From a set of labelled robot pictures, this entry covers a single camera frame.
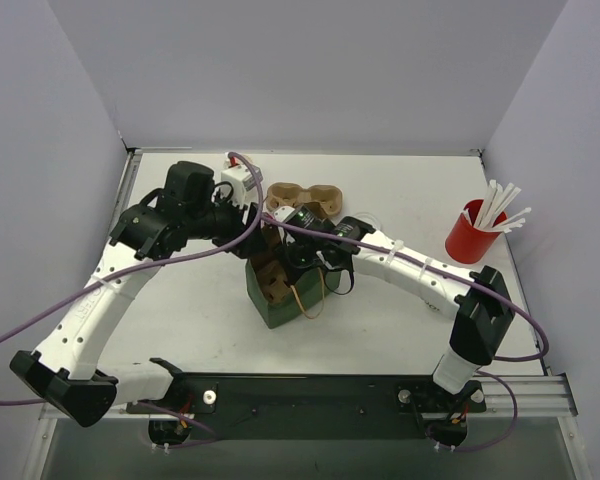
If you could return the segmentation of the green paper bag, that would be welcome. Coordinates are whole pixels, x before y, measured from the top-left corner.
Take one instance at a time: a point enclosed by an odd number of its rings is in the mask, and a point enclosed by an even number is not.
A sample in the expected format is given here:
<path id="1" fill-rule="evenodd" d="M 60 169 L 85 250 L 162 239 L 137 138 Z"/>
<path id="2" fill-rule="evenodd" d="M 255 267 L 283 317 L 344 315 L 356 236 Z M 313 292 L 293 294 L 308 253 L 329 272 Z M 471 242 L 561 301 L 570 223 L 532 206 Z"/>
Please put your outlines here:
<path id="1" fill-rule="evenodd" d="M 323 273 L 318 268 L 296 271 L 282 262 L 282 239 L 276 227 L 264 226 L 262 233 L 268 244 L 265 253 L 247 259 L 246 291 L 249 299 L 270 330 L 304 316 L 316 318 L 322 312 L 326 297 L 340 286 L 340 273 Z M 256 272 L 270 261 L 277 260 L 287 275 L 290 293 L 280 304 L 270 304 L 258 286 Z"/>

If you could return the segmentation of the white paper cup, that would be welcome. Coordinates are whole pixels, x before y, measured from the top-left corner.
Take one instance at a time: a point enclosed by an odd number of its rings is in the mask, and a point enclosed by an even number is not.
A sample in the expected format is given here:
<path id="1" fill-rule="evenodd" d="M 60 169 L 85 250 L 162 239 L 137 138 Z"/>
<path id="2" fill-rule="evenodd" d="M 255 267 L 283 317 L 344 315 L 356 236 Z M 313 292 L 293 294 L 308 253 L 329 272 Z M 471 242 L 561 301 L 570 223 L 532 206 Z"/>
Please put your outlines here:
<path id="1" fill-rule="evenodd" d="M 445 298 L 438 295 L 423 295 L 422 300 L 432 310 L 442 312 L 444 309 Z"/>

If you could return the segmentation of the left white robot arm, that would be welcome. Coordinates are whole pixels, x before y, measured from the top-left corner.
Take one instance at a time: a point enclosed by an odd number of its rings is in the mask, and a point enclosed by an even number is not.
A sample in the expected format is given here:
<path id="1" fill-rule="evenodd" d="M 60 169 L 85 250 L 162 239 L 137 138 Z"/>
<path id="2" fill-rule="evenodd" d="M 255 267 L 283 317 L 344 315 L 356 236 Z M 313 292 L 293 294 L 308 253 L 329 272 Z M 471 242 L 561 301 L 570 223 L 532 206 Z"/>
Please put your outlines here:
<path id="1" fill-rule="evenodd" d="M 161 267 L 182 260 L 191 240 L 209 240 L 213 254 L 253 253 L 264 209 L 262 174 L 230 152 L 225 168 L 173 164 L 163 187 L 124 210 L 110 233 L 91 284 L 56 328 L 31 352 L 17 352 L 11 371 L 38 397 L 82 427 L 113 406 L 152 401 L 163 411 L 184 402 L 183 372 L 152 358 L 123 366 L 99 364 L 131 303 Z"/>

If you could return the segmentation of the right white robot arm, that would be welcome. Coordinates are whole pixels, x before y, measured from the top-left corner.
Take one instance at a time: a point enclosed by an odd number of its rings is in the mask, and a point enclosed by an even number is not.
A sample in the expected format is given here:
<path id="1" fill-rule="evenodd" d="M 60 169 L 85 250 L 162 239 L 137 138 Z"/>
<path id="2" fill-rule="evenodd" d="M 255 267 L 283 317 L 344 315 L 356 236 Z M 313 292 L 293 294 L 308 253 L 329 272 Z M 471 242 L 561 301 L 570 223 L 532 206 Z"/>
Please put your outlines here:
<path id="1" fill-rule="evenodd" d="M 433 382 L 441 389 L 460 393 L 479 368 L 494 360 L 515 316 L 512 308 L 489 294 L 510 298 L 498 270 L 447 265 L 352 216 L 333 223 L 306 206 L 284 206 L 273 218 L 294 227 L 288 247 L 294 266 L 317 265 L 380 279 L 453 321 L 449 346 L 433 372 Z"/>

